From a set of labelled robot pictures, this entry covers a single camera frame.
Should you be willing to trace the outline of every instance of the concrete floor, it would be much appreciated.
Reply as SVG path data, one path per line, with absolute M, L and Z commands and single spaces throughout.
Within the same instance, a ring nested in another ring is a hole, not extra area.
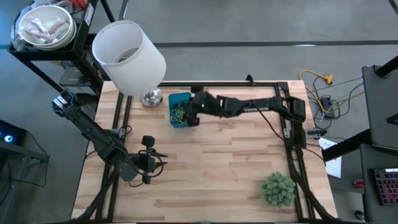
M 115 17 L 121 2 L 111 2 Z M 0 44 L 9 43 L 14 17 L 28 3 L 0 2 Z M 388 0 L 131 0 L 126 19 L 140 24 L 154 42 L 394 40 L 398 35 L 397 29 L 390 28 L 397 24 L 398 16 Z M 99 3 L 91 32 L 108 23 Z M 243 80 L 247 74 L 256 80 L 296 80 L 299 71 L 310 69 L 332 73 L 334 83 L 339 83 L 360 77 L 363 65 L 382 64 L 395 57 L 398 46 L 179 48 L 161 52 L 167 61 L 165 80 Z M 87 140 L 71 122 L 50 110 L 55 90 L 5 50 L 0 50 L 0 58 L 0 119 L 29 130 L 51 155 L 47 185 L 21 189 L 14 223 L 68 220 Z M 36 64 L 56 81 L 63 71 L 48 62 Z M 308 85 L 313 79 L 305 76 Z M 319 88 L 325 86 L 322 81 L 318 83 Z M 320 94 L 339 99 L 359 83 Z M 333 122 L 329 135 L 348 138 L 366 128 L 367 112 L 361 96 L 351 102 L 348 115 Z M 343 158 L 344 170 L 360 169 L 351 165 L 356 156 Z M 42 181 L 43 171 L 33 171 L 30 178 Z M 344 220 L 354 220 L 353 211 L 362 206 L 360 194 L 340 190 L 356 176 L 360 174 L 343 175 L 341 180 L 330 177 L 332 187 L 336 187 L 333 195 L 338 214 Z

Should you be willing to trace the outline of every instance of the keyboard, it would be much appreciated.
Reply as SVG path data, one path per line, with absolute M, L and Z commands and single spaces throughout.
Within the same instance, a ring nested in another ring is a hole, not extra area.
M 372 170 L 380 205 L 398 205 L 398 168 Z

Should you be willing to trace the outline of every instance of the lamp base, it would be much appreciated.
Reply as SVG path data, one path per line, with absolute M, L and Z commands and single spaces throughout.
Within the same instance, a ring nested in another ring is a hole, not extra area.
M 155 108 L 162 103 L 163 97 L 160 89 L 156 88 L 149 93 L 139 97 L 142 105 L 146 108 Z

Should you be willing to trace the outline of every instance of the lamp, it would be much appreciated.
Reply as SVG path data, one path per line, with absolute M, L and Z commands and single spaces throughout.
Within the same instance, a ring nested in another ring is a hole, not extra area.
M 166 61 L 144 31 L 134 22 L 113 22 L 98 32 L 93 41 L 93 56 L 127 96 L 140 96 L 145 107 L 162 102 L 157 85 L 166 73 Z

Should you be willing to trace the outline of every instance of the wooden table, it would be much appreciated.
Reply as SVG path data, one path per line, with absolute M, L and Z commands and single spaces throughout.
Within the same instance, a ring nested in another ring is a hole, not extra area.
M 302 81 L 288 81 L 292 96 L 306 102 L 304 128 L 313 128 L 307 94 Z M 155 137 L 158 152 L 168 155 L 164 172 L 150 185 L 132 188 L 119 180 L 114 222 L 292 222 L 297 221 L 294 206 L 273 208 L 260 196 L 259 183 L 279 171 L 289 176 L 284 143 L 271 131 L 259 113 L 244 113 L 230 119 L 199 115 L 200 125 L 175 129 L 169 122 L 168 95 L 187 92 L 187 87 L 161 88 L 164 100 L 158 108 L 143 108 L 139 98 L 132 102 L 126 137 L 129 152 L 144 149 L 143 135 Z M 274 96 L 269 87 L 210 87 L 213 95 L 242 100 Z M 105 82 L 95 121 L 104 129 L 113 122 L 118 91 Z M 123 120 L 123 111 L 119 124 Z M 265 112 L 278 133 L 279 115 Z M 318 152 L 315 146 L 309 149 Z M 90 143 L 88 153 L 93 150 Z M 323 162 L 304 151 L 310 188 L 320 203 L 337 217 L 333 196 Z M 98 193 L 103 175 L 103 161 L 92 154 L 84 164 L 72 218 L 78 217 Z M 131 184 L 141 183 L 136 177 Z M 300 194 L 303 212 L 305 197 Z

